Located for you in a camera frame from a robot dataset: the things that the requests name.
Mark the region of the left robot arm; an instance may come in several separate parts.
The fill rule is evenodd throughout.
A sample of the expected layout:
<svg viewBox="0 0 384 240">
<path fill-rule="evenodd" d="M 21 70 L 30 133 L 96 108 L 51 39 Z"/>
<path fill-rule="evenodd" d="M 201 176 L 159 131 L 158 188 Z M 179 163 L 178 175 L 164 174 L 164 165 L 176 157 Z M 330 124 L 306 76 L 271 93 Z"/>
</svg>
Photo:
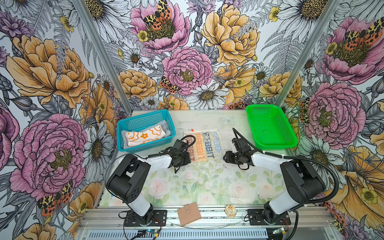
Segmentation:
<svg viewBox="0 0 384 240">
<path fill-rule="evenodd" d="M 142 194 L 147 177 L 163 169 L 174 168 L 177 172 L 181 167 L 190 164 L 191 157 L 188 149 L 195 142 L 196 138 L 190 142 L 183 137 L 176 140 L 172 147 L 145 158 L 134 154 L 124 156 L 108 178 L 106 189 L 130 207 L 125 221 L 126 227 L 132 223 L 147 226 L 152 220 L 157 219 L 153 213 L 153 205 Z"/>
</svg>

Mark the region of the striped grey patterned towel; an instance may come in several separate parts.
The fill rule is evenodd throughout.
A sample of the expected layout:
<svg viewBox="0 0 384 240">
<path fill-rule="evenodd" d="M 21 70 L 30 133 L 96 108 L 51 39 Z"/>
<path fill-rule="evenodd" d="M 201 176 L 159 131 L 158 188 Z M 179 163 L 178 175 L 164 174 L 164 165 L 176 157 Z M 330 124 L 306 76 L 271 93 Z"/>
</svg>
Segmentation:
<svg viewBox="0 0 384 240">
<path fill-rule="evenodd" d="M 184 136 L 194 136 L 196 142 L 188 149 L 191 162 L 221 160 L 225 155 L 222 138 L 218 129 L 184 131 Z"/>
</svg>

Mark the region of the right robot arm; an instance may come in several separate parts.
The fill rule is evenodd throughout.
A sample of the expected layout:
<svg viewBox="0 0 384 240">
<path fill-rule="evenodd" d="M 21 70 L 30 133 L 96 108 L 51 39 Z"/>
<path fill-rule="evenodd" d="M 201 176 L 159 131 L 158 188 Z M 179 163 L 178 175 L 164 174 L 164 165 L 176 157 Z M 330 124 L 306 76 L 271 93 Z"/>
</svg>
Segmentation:
<svg viewBox="0 0 384 240">
<path fill-rule="evenodd" d="M 252 149 L 243 138 L 232 140 L 233 149 L 227 151 L 223 160 L 240 167 L 260 167 L 281 174 L 285 183 L 283 191 L 271 201 L 264 204 L 263 219 L 274 224 L 287 211 L 296 210 L 309 203 L 322 193 L 326 185 L 312 163 L 308 160 L 295 160 L 265 151 Z"/>
</svg>

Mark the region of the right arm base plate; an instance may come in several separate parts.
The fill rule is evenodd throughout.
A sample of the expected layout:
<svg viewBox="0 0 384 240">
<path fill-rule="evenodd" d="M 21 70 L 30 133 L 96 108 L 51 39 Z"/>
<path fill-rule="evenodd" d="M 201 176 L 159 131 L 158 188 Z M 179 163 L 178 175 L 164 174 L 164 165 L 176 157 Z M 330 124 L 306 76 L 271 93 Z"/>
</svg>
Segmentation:
<svg viewBox="0 0 384 240">
<path fill-rule="evenodd" d="M 262 209 L 248 209 L 246 219 L 251 226 L 274 226 L 274 225 L 291 225 L 288 212 L 276 215 Z"/>
</svg>

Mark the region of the teal plastic basket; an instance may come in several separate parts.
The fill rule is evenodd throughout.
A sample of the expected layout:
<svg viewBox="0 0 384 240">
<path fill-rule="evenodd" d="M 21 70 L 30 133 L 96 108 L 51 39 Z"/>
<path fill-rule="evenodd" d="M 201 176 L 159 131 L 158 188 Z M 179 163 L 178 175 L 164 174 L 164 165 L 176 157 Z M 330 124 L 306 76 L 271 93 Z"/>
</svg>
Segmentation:
<svg viewBox="0 0 384 240">
<path fill-rule="evenodd" d="M 122 131 L 144 130 L 150 126 L 156 125 L 157 123 L 163 120 L 167 122 L 168 127 L 171 130 L 171 135 L 169 137 L 166 137 L 154 142 L 149 142 L 143 145 L 139 145 L 137 147 L 124 149 Z M 120 120 L 117 123 L 116 131 L 117 131 L 118 150 L 121 152 L 129 152 L 129 153 L 136 153 L 136 152 L 140 152 L 150 148 L 158 147 L 164 144 L 168 144 L 172 141 L 172 138 L 176 135 L 175 126 L 168 110 L 158 110 L 158 111 L 149 112 L 146 114 Z"/>
</svg>

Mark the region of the orange patterned white towel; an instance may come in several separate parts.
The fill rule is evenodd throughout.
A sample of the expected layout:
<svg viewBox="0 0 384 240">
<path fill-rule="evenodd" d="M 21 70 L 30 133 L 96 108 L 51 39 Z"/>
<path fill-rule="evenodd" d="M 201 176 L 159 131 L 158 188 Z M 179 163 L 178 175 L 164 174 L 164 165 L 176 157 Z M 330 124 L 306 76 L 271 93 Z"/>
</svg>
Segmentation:
<svg viewBox="0 0 384 240">
<path fill-rule="evenodd" d="M 131 148 L 163 139 L 166 134 L 167 133 L 163 130 L 162 126 L 157 125 L 141 132 L 124 131 L 123 138 L 125 145 Z"/>
</svg>

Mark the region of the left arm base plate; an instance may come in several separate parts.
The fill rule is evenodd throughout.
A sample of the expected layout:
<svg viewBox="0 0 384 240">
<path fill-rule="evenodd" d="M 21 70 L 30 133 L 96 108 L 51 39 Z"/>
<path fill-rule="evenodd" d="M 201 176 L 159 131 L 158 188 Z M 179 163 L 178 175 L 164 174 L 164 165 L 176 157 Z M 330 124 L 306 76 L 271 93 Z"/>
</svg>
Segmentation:
<svg viewBox="0 0 384 240">
<path fill-rule="evenodd" d="M 167 210 L 150 210 L 143 217 L 129 210 L 124 219 L 124 227 L 165 227 Z"/>
</svg>

